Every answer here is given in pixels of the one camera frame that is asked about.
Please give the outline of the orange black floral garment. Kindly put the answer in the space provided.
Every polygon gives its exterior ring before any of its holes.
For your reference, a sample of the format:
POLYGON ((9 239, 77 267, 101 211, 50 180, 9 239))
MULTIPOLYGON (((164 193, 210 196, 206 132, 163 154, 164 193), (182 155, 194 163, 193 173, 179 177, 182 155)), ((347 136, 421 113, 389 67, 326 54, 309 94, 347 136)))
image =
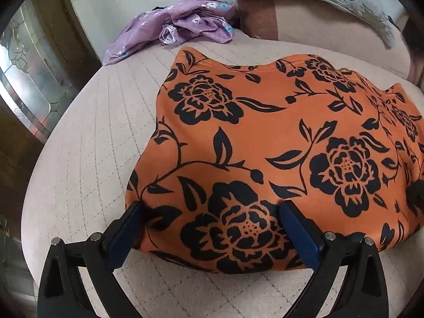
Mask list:
POLYGON ((181 49, 155 130, 126 188, 142 203, 134 247, 202 271, 289 270, 290 200, 322 231, 379 250, 423 227, 423 117, 400 84, 381 90, 317 55, 224 65, 181 49))

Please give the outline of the beige quilted mattress cover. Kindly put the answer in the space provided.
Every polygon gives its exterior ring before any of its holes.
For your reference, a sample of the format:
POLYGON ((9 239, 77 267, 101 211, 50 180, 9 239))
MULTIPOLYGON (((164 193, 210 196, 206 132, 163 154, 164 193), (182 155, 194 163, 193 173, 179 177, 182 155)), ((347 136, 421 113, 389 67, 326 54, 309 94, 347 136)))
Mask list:
MULTIPOLYGON (((349 68, 378 88, 400 83, 423 113, 423 94, 409 81, 365 61, 319 47, 253 39, 236 30, 225 45, 195 38, 181 46, 155 42, 102 67, 81 90, 44 145, 29 181, 21 242, 40 282, 54 237, 66 243, 103 232, 124 211, 124 189, 154 131, 154 101, 182 46, 220 63, 257 65, 314 54, 349 68)), ((380 253, 390 317, 406 306, 423 279, 423 229, 380 253)), ((283 317, 311 277, 308 269, 251 275, 194 271, 132 250, 116 279, 143 317, 283 317)))

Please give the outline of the glass panel door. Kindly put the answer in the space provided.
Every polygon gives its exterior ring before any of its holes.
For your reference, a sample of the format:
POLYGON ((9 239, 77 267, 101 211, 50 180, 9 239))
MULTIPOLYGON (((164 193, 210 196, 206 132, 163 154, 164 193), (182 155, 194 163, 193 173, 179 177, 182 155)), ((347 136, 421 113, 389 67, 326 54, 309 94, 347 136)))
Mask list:
POLYGON ((76 95, 32 0, 25 0, 1 34, 1 98, 45 143, 76 95))

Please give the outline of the purple floral cloth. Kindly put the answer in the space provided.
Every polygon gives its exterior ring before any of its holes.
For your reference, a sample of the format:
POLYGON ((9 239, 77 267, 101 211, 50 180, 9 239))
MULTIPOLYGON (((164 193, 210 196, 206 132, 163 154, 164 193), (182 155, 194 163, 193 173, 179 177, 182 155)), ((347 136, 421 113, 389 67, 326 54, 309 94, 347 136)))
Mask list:
POLYGON ((233 4, 218 0, 183 0, 133 18, 106 49, 102 65, 118 63, 153 41, 181 45, 196 37, 225 44, 233 38, 233 4))

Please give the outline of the pink pillow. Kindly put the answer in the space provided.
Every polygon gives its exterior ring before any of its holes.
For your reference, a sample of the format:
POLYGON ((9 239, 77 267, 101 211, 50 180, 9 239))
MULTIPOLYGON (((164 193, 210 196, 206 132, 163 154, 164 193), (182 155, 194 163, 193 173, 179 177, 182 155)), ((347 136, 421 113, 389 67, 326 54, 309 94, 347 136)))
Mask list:
POLYGON ((388 47, 368 24, 317 0, 236 0, 241 30, 250 37, 339 52, 381 67, 415 85, 423 83, 423 54, 395 30, 388 47))

